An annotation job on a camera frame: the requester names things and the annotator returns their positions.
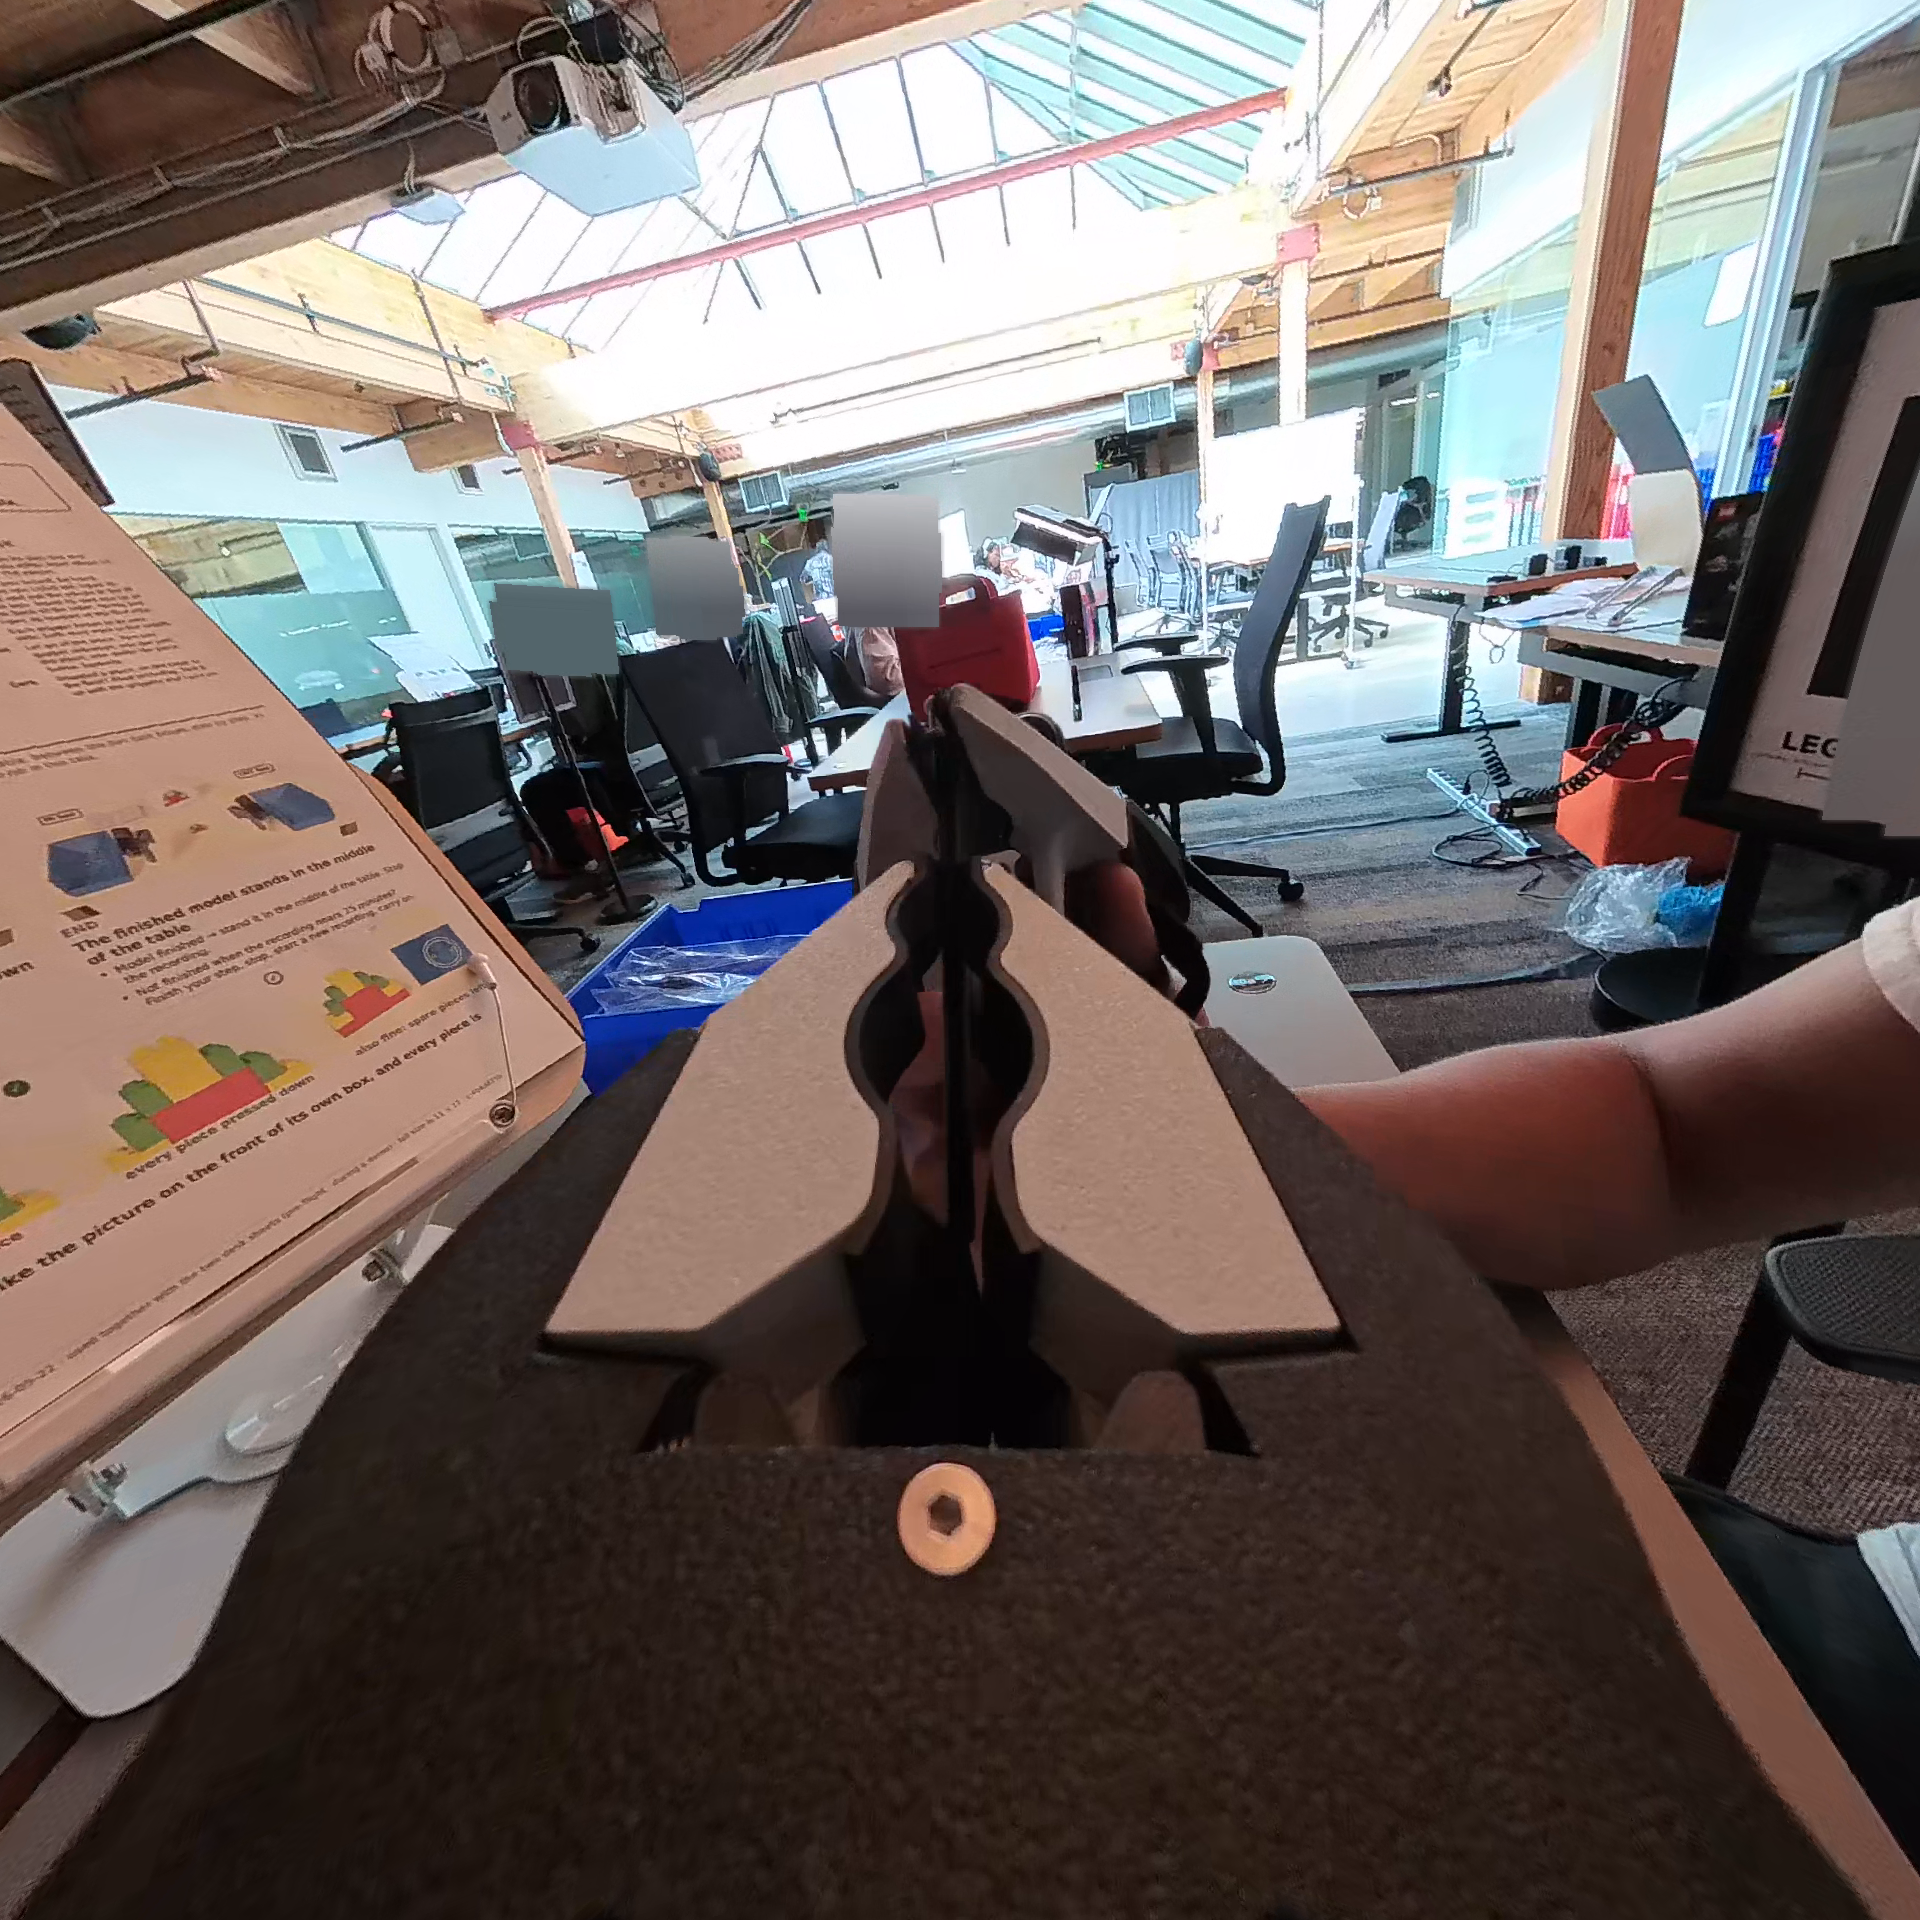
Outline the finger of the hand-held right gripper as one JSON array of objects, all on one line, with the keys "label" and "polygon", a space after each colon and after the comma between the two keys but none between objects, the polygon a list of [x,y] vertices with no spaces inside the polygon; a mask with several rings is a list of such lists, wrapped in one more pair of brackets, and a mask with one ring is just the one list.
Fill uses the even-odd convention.
[{"label": "finger of the hand-held right gripper", "polygon": [[1130,850],[1124,797],[1042,730],[971,685],[952,688],[947,713],[984,795],[1006,813],[1036,889],[1065,889],[1070,875]]},{"label": "finger of the hand-held right gripper", "polygon": [[940,811],[917,763],[917,734],[906,720],[893,718],[880,730],[864,786],[854,841],[854,889],[866,891],[899,867],[929,874],[938,856]]}]

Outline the blue plastic bin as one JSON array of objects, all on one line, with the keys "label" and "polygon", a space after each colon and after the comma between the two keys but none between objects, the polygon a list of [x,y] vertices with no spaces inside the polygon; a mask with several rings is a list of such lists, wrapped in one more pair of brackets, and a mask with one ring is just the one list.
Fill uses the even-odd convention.
[{"label": "blue plastic bin", "polygon": [[609,1091],[668,1036],[704,1025],[852,898],[850,880],[662,906],[570,994],[588,1091]]}]

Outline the red bag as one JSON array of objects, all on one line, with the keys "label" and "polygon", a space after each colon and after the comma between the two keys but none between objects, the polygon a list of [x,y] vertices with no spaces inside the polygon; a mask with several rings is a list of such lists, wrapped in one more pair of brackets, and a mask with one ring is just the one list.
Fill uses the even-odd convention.
[{"label": "red bag", "polygon": [[1040,660],[1014,592],[969,574],[941,581],[934,624],[897,629],[907,715],[929,718],[930,700],[971,685],[1000,705],[1024,712],[1040,697]]}]

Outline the printed instruction sheet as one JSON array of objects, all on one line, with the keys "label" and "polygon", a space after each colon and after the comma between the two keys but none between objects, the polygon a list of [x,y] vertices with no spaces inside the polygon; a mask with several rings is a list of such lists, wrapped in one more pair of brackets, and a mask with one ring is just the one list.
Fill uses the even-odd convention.
[{"label": "printed instruction sheet", "polygon": [[5,418],[5,1433],[570,1032],[276,685]]}]

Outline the black cardboard box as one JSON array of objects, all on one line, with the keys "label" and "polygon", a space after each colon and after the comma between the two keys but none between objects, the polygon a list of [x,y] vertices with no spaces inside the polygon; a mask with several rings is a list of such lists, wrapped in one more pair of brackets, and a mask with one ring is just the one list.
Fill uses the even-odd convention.
[{"label": "black cardboard box", "polygon": [[1683,614],[1688,641],[1723,643],[1756,546],[1764,501],[1762,489],[1741,491],[1716,496],[1705,510]]}]

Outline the whiteboard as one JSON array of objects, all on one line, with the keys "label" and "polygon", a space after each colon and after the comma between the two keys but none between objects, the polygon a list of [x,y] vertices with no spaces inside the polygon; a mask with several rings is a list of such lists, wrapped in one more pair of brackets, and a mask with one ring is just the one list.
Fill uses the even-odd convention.
[{"label": "whiteboard", "polygon": [[1198,517],[1205,562],[1265,562],[1289,505],[1326,501],[1328,523],[1354,526],[1362,428],[1365,410],[1350,408],[1214,438]]}]

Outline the white ceiling projector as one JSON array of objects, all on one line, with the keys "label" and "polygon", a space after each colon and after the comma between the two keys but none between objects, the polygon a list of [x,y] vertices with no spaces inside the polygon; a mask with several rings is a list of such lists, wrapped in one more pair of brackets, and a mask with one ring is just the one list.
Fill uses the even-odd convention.
[{"label": "white ceiling projector", "polygon": [[701,185],[691,136],[633,60],[525,60],[492,88],[484,112],[501,158],[590,217]]}]

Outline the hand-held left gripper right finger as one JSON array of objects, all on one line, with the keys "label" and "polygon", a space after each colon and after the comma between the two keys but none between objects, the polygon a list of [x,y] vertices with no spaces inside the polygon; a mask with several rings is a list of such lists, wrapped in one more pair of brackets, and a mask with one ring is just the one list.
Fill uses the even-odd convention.
[{"label": "hand-held left gripper right finger", "polygon": [[1228,1371],[1345,1325],[1198,1032],[977,869],[977,1211],[993,1433],[1245,1433]]}]

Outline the black framed sign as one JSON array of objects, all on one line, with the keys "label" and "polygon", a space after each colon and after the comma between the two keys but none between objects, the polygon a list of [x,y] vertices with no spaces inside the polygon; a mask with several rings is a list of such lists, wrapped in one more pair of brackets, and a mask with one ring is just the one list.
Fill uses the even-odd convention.
[{"label": "black framed sign", "polygon": [[1830,267],[1734,594],[1685,813],[1734,832],[1713,938],[1600,968],[1600,1032],[1725,1004],[1803,964],[1754,922],[1797,849],[1917,877],[1917,245]]}]

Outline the person's dark pants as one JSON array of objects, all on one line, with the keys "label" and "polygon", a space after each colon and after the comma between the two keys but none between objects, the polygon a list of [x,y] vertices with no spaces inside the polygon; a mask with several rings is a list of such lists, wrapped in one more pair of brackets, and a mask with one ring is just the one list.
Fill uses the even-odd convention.
[{"label": "person's dark pants", "polygon": [[1917,1658],[1856,1548],[1667,1476],[1720,1571],[1859,1779],[1917,1860]]}]

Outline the clear plastic bag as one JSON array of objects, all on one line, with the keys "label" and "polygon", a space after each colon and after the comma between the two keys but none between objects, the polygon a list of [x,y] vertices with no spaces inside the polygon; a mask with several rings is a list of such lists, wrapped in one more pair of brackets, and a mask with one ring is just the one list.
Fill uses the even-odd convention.
[{"label": "clear plastic bag", "polygon": [[1693,880],[1685,857],[1585,874],[1561,930],[1596,953],[1698,949],[1713,938],[1723,880]]}]

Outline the wooden table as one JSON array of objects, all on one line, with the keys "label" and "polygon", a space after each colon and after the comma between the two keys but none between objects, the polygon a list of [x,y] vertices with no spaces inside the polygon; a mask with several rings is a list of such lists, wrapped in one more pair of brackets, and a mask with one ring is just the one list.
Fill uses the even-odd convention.
[{"label": "wooden table", "polygon": [[[1014,713],[1057,726],[1068,754],[1081,758],[1096,752],[1121,752],[1161,736],[1161,713],[1146,692],[1146,678],[1123,674],[1114,656],[1042,660],[1037,700]],[[885,725],[907,718],[907,700],[899,692],[859,725],[842,748],[808,770],[810,789],[829,795],[864,786]]]}]

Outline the standing desk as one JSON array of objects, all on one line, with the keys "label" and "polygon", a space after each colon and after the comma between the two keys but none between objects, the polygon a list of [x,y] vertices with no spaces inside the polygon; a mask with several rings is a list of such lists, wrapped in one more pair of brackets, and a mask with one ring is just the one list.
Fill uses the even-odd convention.
[{"label": "standing desk", "polygon": [[1466,557],[1405,557],[1370,565],[1365,584],[1379,586],[1393,608],[1446,622],[1438,715],[1426,726],[1384,734],[1387,746],[1453,739],[1466,720],[1472,678],[1472,632],[1493,611],[1525,606],[1568,586],[1622,578],[1634,570],[1630,539],[1510,546]]}]

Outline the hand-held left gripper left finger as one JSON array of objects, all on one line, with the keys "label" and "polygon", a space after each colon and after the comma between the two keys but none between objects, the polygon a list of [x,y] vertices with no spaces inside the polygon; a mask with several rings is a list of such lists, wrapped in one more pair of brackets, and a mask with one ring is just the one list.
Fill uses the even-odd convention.
[{"label": "hand-held left gripper left finger", "polygon": [[837,1392],[850,1437],[949,1436],[934,906],[897,865],[691,1037],[550,1350]]}]

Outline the black office chair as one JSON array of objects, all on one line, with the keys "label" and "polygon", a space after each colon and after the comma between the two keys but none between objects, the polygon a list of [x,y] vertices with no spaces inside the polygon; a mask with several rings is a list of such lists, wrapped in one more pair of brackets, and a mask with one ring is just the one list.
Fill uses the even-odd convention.
[{"label": "black office chair", "polygon": [[1286,784],[1275,692],[1280,645],[1323,548],[1328,507],[1328,496],[1285,507],[1229,656],[1153,656],[1123,667],[1124,676],[1169,676],[1180,713],[1161,720],[1160,736],[1116,756],[1106,778],[1128,801],[1163,819],[1190,889],[1252,938],[1262,938],[1265,925],[1219,885],[1220,877],[1266,880],[1285,904],[1298,904],[1306,886],[1286,869],[1189,852],[1181,811],[1212,801],[1270,801]]},{"label": "black office chair", "polygon": [[701,882],[852,877],[861,797],[790,795],[778,734],[721,641],[624,656],[620,674],[680,782]]},{"label": "black office chair", "polygon": [[524,920],[513,896],[534,874],[534,837],[520,804],[492,697],[474,688],[392,709],[401,797],[416,824],[520,939],[572,938],[596,953],[596,938],[546,913]]}]

